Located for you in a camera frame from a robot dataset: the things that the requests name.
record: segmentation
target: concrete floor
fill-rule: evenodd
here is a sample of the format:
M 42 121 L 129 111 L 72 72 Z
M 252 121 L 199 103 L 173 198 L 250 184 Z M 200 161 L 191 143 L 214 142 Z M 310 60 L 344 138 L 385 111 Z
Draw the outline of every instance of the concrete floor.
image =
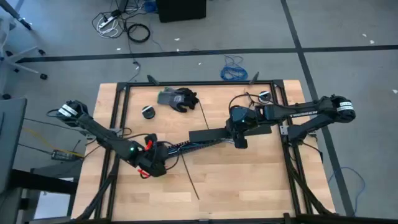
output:
M 39 45 L 47 56 L 129 53 L 125 35 L 102 39 L 90 24 L 97 13 L 108 11 L 110 4 L 110 0 L 25 0 L 20 14 L 33 23 L 34 31 L 28 32 L 18 24 L 6 47 L 18 51 Z M 398 44 L 397 1 L 288 0 L 287 4 L 303 47 Z M 156 15 L 148 14 L 135 17 L 134 22 L 151 24 L 154 39 L 165 51 L 295 47 L 280 0 L 214 0 L 208 1 L 206 19 L 161 24 Z M 159 46 L 151 41 L 131 45 L 134 53 L 160 52 Z M 298 79 L 306 99 L 311 100 L 296 53 L 240 56 L 249 78 L 258 71 L 264 80 Z M 343 95 L 352 100 L 357 112 L 357 118 L 350 124 L 330 125 L 341 166 L 355 169 L 366 181 L 366 189 L 358 200 L 357 216 L 398 218 L 398 180 L 394 175 L 398 168 L 394 140 L 398 95 L 392 91 L 398 89 L 398 50 L 306 53 L 305 57 L 318 95 Z M 146 75 L 160 81 L 221 80 L 224 65 L 222 55 L 137 60 L 142 65 L 138 82 L 145 82 Z M 24 65 L 48 74 L 49 79 L 43 81 L 26 72 L 14 73 L 3 66 L 1 71 L 8 73 L 6 92 L 28 99 L 26 117 L 51 123 L 59 122 L 46 117 L 48 110 L 58 108 L 66 100 L 78 99 L 92 113 L 100 83 L 127 81 L 136 72 L 129 58 Z M 82 139 L 73 131 L 30 121 L 25 121 L 24 126 L 62 149 L 71 150 Z M 27 133 L 22 133 L 20 142 L 44 148 Z M 319 149 L 326 152 L 322 138 Z M 82 143 L 77 151 L 84 152 Z M 58 162 L 19 147 L 14 167 L 29 170 L 51 164 Z M 327 176 L 333 173 L 327 157 L 325 172 Z M 350 170 L 343 173 L 354 203 L 361 180 Z M 344 214 L 335 181 L 330 182 L 330 188 L 336 211 Z

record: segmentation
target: black metal frame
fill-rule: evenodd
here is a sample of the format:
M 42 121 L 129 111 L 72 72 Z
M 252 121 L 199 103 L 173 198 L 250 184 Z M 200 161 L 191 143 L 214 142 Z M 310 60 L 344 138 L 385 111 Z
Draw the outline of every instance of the black metal frame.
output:
M 241 81 L 241 82 L 222 82 L 222 81 L 208 81 L 208 82 L 162 82 L 160 86 L 192 86 L 192 85 L 248 85 L 249 81 Z M 284 105 L 287 105 L 287 98 L 286 98 L 286 92 L 284 89 L 283 85 L 283 80 L 259 80 L 255 82 L 255 85 L 269 85 L 271 88 L 271 93 L 274 102 L 278 102 L 277 98 L 277 93 L 276 93 L 276 88 L 278 87 L 282 96 L 282 102 Z M 111 117 L 111 124 L 109 125 L 110 128 L 114 128 L 115 122 L 116 122 L 116 117 L 118 114 L 118 105 L 121 97 L 121 92 L 124 90 L 124 101 L 123 101 L 123 108 L 122 108 L 122 115 L 121 115 L 121 122 L 119 127 L 123 129 L 125 127 L 125 122 L 126 122 L 126 116 L 127 116 L 127 108 L 129 104 L 129 93 L 130 89 L 135 86 L 155 86 L 153 83 L 118 83 L 116 87 L 116 93 L 115 93 L 115 102 L 113 105 L 113 110 L 112 110 L 112 117 Z M 282 142 L 283 150 L 284 150 L 284 159 L 285 162 L 287 160 L 290 161 L 290 152 L 289 152 L 289 145 L 284 144 Z M 298 174 L 302 178 L 302 180 L 305 182 L 305 176 L 304 176 L 304 171 L 302 167 L 302 161 L 300 157 L 300 152 L 297 148 L 297 146 L 294 146 L 294 154 L 296 158 L 296 165 L 298 167 Z M 105 157 L 104 157 L 104 163 L 102 167 L 102 172 L 101 172 L 101 180 L 104 180 L 106 178 L 106 174 L 108 173 L 108 168 L 109 168 L 109 158 L 110 158 L 110 152 L 106 151 Z M 115 156 L 114 158 L 114 163 L 116 165 L 119 165 L 119 157 Z M 296 215 L 302 214 L 301 208 L 300 208 L 300 202 L 299 202 L 299 196 L 297 195 L 297 188 L 295 186 L 295 181 L 294 178 L 289 175 L 288 173 L 288 178 L 289 178 L 289 186 L 290 186 L 290 191 L 292 194 L 292 201 L 293 201 L 293 206 L 294 206 L 294 211 Z M 116 182 L 117 179 L 114 179 L 114 181 L 111 184 L 111 190 L 109 193 L 109 200 L 108 200 L 108 206 L 107 206 L 107 211 L 106 211 L 106 218 L 108 220 L 112 219 L 113 215 L 113 204 L 114 204 L 114 197 L 116 193 Z M 312 214 L 312 207 L 310 205 L 310 202 L 305 194 L 303 194 L 304 197 L 304 202 L 305 202 L 305 208 L 306 211 L 309 214 Z M 101 210 L 102 210 L 102 203 L 100 203 L 95 211 L 95 218 L 100 218 L 101 216 Z M 280 223 L 284 222 L 285 218 L 260 218 L 260 219 L 227 219 L 227 220 L 212 220 L 212 222 L 217 222 L 217 223 Z M 195 223 L 198 222 L 198 220 L 175 220 L 175 221 L 142 221 L 142 222 L 134 222 L 134 223 Z

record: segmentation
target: wooden table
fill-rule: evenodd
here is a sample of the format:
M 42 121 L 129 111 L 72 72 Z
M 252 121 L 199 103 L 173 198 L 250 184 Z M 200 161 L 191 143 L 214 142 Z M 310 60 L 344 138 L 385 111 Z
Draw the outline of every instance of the wooden table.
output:
M 284 80 L 289 104 L 303 103 L 304 96 L 298 80 Z M 186 86 L 198 93 L 210 128 L 222 128 L 228 118 L 228 103 L 236 95 L 248 91 L 259 94 L 269 90 L 268 85 L 209 85 Z M 130 90 L 126 127 L 133 134 L 156 133 L 160 140 L 174 144 L 187 141 L 188 132 L 206 129 L 206 124 L 197 105 L 188 113 L 178 113 L 168 105 L 158 105 L 157 95 L 164 86 L 134 86 Z M 105 127 L 109 126 L 116 84 L 102 84 L 94 111 L 94 119 Z M 119 108 L 122 107 L 122 93 Z M 246 97 L 238 98 L 233 105 L 248 106 Z M 154 119 L 147 120 L 141 109 L 153 105 Z M 116 123 L 119 124 L 121 109 Z M 308 117 L 295 118 L 300 124 Z M 247 149 L 235 149 L 230 143 L 201 149 L 184 156 L 187 167 L 197 188 L 198 200 L 183 162 L 167 175 L 143 180 L 133 167 L 121 161 L 113 209 L 113 220 L 197 220 L 227 218 L 275 218 L 289 212 L 294 216 L 292 199 L 284 164 L 284 156 L 278 126 L 272 127 L 272 134 L 247 137 Z M 143 138 L 137 138 L 141 144 Z M 314 138 L 307 137 L 306 143 L 317 147 Z M 86 154 L 95 148 L 91 144 Z M 308 147 L 299 146 L 308 186 L 324 206 L 334 211 L 328 183 L 319 153 Z M 72 217 L 79 216 L 94 197 L 100 182 L 104 150 L 98 149 L 83 163 L 76 193 Z M 166 165 L 175 162 L 169 159 Z M 105 217 L 108 194 L 104 196 L 102 217 Z M 301 207 L 305 211 L 302 198 Z

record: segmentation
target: black glove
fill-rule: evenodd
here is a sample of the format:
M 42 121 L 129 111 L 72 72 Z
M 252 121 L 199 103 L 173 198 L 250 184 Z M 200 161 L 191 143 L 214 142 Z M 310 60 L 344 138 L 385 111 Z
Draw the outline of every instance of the black glove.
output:
M 199 102 L 196 97 L 197 93 L 192 92 L 188 88 L 179 88 L 174 90 L 166 87 L 161 91 L 157 97 L 157 103 L 162 105 L 170 105 L 175 111 L 186 113 L 187 109 L 182 106 L 187 106 L 191 110 L 195 109 L 195 105 Z

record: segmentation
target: yellow cable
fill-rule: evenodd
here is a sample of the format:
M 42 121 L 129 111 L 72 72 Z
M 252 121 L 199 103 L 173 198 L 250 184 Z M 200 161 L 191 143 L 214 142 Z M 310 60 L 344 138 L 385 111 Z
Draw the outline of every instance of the yellow cable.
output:
M 43 136 L 41 134 L 39 134 L 39 133 L 29 129 L 29 128 L 23 128 L 22 127 L 22 129 L 24 131 L 27 131 L 27 132 L 31 133 L 33 135 L 33 137 L 35 137 L 38 140 L 42 141 L 43 144 L 45 144 L 46 146 L 48 146 L 48 147 L 50 147 L 50 148 L 52 148 L 54 150 L 58 150 L 58 151 L 61 151 L 61 152 L 67 153 L 67 154 L 72 154 L 72 155 L 75 155 L 75 156 L 78 156 L 78 157 L 84 157 L 84 155 L 82 155 L 82 154 L 71 152 L 71 151 L 68 151 L 68 150 L 59 149 L 59 148 L 57 148 L 55 146 L 52 146 L 47 140 L 45 140 L 45 138 L 43 138 Z

